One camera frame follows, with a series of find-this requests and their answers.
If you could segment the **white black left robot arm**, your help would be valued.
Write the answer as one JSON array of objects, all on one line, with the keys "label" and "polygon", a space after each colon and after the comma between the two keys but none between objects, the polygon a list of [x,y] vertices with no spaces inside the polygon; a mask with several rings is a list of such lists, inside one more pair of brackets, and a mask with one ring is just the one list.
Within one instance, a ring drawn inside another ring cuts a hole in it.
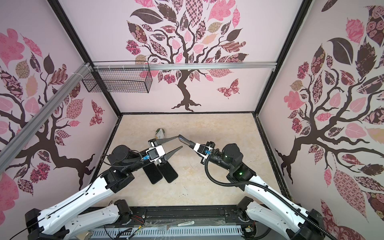
[{"label": "white black left robot arm", "polygon": [[164,165],[181,148],[166,153],[163,144],[168,139],[149,140],[149,148],[135,151],[125,145],[114,148],[107,156],[109,169],[66,200],[44,210],[32,209],[25,214],[29,240],[68,240],[83,232],[109,224],[126,224],[132,211],[125,200],[89,213],[94,204],[118,193],[134,180],[133,172]]}]

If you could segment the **black phone case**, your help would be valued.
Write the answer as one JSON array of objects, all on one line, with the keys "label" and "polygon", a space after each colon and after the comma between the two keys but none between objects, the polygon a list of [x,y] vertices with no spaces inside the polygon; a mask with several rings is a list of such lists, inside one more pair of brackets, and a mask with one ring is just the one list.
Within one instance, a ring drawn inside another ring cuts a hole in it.
[{"label": "black phone case", "polygon": [[143,167],[143,170],[147,177],[149,178],[152,185],[155,185],[160,180],[163,179],[163,175],[161,174],[160,170],[158,169],[157,165],[152,163],[146,167]]}]

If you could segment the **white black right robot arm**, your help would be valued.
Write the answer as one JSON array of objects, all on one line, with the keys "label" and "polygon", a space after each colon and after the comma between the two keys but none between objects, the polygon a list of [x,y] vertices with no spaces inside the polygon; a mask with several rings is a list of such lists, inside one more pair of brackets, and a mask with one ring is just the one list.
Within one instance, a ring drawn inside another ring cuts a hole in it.
[{"label": "white black right robot arm", "polygon": [[[205,145],[188,140],[182,135],[179,140],[189,146],[201,158],[208,179],[221,187],[238,187],[262,203],[248,203],[244,215],[259,222],[287,240],[323,240],[326,230],[322,217],[316,210],[306,210],[291,202],[271,188],[260,176],[243,163],[243,155],[236,144],[228,144],[223,150],[214,149],[214,143]],[[209,172],[209,164],[228,171],[228,182],[220,182]]]}]

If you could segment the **black smartphone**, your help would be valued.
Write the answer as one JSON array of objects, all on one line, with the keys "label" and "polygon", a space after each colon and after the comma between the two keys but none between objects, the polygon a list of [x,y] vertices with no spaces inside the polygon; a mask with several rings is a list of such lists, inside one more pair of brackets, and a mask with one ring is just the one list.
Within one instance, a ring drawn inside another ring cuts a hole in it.
[{"label": "black smartphone", "polygon": [[177,174],[175,169],[168,162],[166,162],[162,165],[158,165],[158,169],[159,169],[160,173],[162,174],[162,176],[167,181],[167,183],[169,183],[169,184],[172,183],[174,180],[176,180],[179,177],[179,175]]}]

